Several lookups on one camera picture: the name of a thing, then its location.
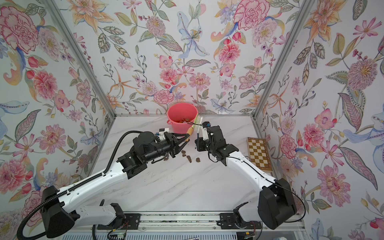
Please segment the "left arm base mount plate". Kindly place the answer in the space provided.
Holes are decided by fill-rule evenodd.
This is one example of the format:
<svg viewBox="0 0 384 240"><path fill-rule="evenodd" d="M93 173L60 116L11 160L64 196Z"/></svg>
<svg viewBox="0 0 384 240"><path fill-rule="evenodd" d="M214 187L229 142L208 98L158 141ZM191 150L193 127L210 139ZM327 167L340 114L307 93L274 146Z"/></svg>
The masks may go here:
<svg viewBox="0 0 384 240"><path fill-rule="evenodd" d="M97 230L137 230L140 224L141 214L127 214L117 217L109 225L98 225Z"/></svg>

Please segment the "white blue brush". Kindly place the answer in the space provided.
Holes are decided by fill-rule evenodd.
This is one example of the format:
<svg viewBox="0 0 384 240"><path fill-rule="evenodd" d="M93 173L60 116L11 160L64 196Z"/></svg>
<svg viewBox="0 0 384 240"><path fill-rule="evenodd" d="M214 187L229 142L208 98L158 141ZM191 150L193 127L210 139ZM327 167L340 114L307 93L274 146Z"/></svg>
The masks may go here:
<svg viewBox="0 0 384 240"><path fill-rule="evenodd" d="M197 133L197 138L203 138L203 140L208 140L208 132L206 130L206 127L203 126L203 117L198 116L197 121L196 121L196 133Z"/></svg>

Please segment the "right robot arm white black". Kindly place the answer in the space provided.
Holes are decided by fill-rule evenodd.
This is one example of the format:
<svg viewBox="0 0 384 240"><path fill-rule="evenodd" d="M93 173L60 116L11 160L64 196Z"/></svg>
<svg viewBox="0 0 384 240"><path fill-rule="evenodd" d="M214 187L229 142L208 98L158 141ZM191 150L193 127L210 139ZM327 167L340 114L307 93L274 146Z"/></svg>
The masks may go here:
<svg viewBox="0 0 384 240"><path fill-rule="evenodd" d="M237 147L228 144L219 126L211 126L205 122L198 130L195 141L199 152L207 152L209 158L215 158L217 163L235 171L247 180L258 199L255 202L245 202L235 207L233 216L235 224L243 228L250 222L260 222L271 230L284 223L293 223L291 218L298 209L295 195L284 179L277 180L252 164Z"/></svg>

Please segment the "green hand rake wooden handle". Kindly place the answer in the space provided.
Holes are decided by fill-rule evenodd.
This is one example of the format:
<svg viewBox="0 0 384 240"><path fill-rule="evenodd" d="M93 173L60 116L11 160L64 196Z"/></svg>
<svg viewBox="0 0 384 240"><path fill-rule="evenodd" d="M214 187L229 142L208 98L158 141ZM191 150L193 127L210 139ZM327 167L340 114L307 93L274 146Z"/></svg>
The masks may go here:
<svg viewBox="0 0 384 240"><path fill-rule="evenodd" d="M194 133L199 134L201 125L199 123L194 123L194 122L188 122L188 125L190 126L189 129L187 130L187 134L189 137L187 138L186 141L188 141Z"/></svg>

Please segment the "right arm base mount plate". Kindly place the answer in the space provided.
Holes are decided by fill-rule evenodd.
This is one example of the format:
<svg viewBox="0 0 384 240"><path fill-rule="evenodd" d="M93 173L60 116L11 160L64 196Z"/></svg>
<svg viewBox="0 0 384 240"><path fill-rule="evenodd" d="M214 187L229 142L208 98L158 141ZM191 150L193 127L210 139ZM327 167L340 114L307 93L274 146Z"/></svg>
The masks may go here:
<svg viewBox="0 0 384 240"><path fill-rule="evenodd" d="M262 228L261 222L246 222L235 213L220 213L217 226L222 230L259 230Z"/></svg>

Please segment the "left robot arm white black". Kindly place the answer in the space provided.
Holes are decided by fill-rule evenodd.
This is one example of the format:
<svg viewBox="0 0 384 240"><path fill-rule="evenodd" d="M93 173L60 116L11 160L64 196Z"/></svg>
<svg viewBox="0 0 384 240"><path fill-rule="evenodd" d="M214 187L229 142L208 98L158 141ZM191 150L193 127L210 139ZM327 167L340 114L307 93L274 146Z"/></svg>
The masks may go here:
<svg viewBox="0 0 384 240"><path fill-rule="evenodd" d="M135 131L133 146L123 156L116 153L124 138L132 131L124 133L116 144L111 158L103 171L97 172L80 182L57 189L52 186L43 191L41 203L23 218L17 230L19 240L28 239L24 228L34 215L40 213L45 230L32 240L41 237L59 237L73 227L103 225L113 229L124 226L128 220L119 204L106 206L86 206L84 203L98 194L138 175L148 163L162 161L165 157L175 158L189 142L189 134L169 133L160 129L158 133Z"/></svg>

